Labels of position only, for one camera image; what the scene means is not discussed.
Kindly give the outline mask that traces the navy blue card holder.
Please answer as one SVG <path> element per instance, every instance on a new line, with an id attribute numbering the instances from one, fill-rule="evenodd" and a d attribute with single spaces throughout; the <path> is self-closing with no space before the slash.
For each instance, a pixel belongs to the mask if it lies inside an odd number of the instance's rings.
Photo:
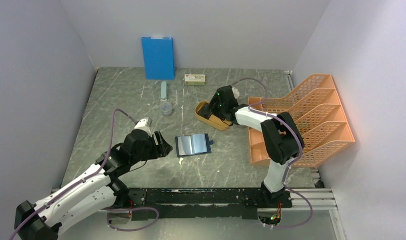
<path id="1" fill-rule="evenodd" d="M 182 135 L 175 137 L 177 157 L 209 154 L 212 152 L 213 139 L 207 133 Z"/>

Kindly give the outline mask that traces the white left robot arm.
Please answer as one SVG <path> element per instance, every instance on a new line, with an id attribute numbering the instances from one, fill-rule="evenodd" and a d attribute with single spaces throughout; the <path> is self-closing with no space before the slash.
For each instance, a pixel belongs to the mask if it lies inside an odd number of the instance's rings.
<path id="1" fill-rule="evenodd" d="M 26 200 L 19 204 L 9 238 L 56 240 L 99 210 L 129 210 L 133 200 L 120 176 L 133 171 L 135 164 L 164 158 L 172 150 L 159 131 L 132 130 L 123 142 L 110 144 L 94 164 L 61 189 L 35 203 Z"/>

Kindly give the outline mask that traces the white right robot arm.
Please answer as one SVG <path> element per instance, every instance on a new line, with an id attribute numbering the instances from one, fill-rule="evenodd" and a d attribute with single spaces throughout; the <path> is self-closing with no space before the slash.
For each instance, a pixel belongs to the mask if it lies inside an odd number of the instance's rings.
<path id="1" fill-rule="evenodd" d="M 238 95 L 231 85 L 218 88 L 210 102 L 196 109 L 196 114 L 209 123 L 246 126 L 262 133 L 270 164 L 260 199 L 266 207 L 273 207 L 286 188 L 291 165 L 302 156 L 304 141 L 288 112 L 268 113 L 239 104 Z"/>

